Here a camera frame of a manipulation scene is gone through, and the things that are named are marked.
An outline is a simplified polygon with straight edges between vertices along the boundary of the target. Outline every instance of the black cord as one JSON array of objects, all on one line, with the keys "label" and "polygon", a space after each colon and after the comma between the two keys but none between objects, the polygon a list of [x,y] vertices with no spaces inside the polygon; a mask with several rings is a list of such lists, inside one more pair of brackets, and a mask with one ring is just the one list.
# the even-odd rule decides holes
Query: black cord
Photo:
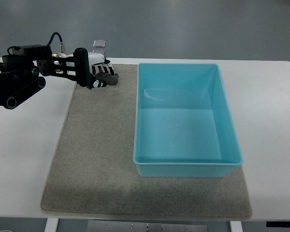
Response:
[{"label": "black cord", "polygon": [[10,49],[12,49],[13,47],[17,47],[17,46],[11,46],[11,47],[8,48],[8,54],[9,54],[9,55],[11,55],[11,53],[10,53]]},{"label": "black cord", "polygon": [[61,37],[61,35],[60,35],[58,32],[54,32],[54,33],[52,34],[52,37],[50,37],[50,40],[48,41],[47,46],[49,46],[49,45],[52,43],[52,41],[53,41],[55,35],[57,35],[57,36],[59,37],[60,42],[62,42],[62,37]]}]

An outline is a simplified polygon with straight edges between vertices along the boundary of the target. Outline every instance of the striped object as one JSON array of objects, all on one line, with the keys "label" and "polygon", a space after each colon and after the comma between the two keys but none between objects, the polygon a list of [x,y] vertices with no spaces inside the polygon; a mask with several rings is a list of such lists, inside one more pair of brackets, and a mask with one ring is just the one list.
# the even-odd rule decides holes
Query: striped object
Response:
[{"label": "striped object", "polygon": [[[108,63],[108,64],[96,64],[96,65],[92,65],[91,66],[91,73],[93,75],[96,75],[97,73],[109,73],[111,75],[115,75],[114,73],[114,69],[113,69],[113,65],[112,63]],[[101,88],[101,87],[106,87],[106,83],[103,83],[99,80],[94,80],[93,82],[93,88]]]},{"label": "striped object", "polygon": [[93,75],[100,73],[100,72],[115,75],[112,63],[92,65],[91,68],[92,68]]}]

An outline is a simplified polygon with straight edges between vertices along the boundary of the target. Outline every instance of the white table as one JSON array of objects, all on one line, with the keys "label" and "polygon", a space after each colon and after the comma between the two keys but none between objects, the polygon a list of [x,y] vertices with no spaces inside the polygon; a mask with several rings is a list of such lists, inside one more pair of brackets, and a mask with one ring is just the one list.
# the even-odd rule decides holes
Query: white table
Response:
[{"label": "white table", "polygon": [[[218,64],[244,158],[251,220],[290,220],[290,62],[110,60]],[[0,217],[48,217],[40,200],[74,82],[46,81],[45,89],[16,109],[0,107]]]}]

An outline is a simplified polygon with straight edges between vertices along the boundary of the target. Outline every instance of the beige mat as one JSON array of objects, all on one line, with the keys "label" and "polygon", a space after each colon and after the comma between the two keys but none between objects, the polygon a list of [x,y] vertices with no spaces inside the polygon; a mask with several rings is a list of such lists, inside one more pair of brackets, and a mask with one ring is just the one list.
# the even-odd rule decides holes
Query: beige mat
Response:
[{"label": "beige mat", "polygon": [[140,177],[133,163],[136,65],[114,65],[117,86],[77,86],[41,209],[103,219],[243,220],[242,167],[224,178]]}]

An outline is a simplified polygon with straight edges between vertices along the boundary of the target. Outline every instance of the blue plastic bin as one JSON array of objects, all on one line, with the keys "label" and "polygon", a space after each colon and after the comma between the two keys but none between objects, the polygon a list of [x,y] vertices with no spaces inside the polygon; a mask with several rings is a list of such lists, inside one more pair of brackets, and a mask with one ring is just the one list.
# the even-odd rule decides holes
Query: blue plastic bin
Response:
[{"label": "blue plastic bin", "polygon": [[223,177],[242,164],[218,65],[141,63],[136,98],[141,176]]}]

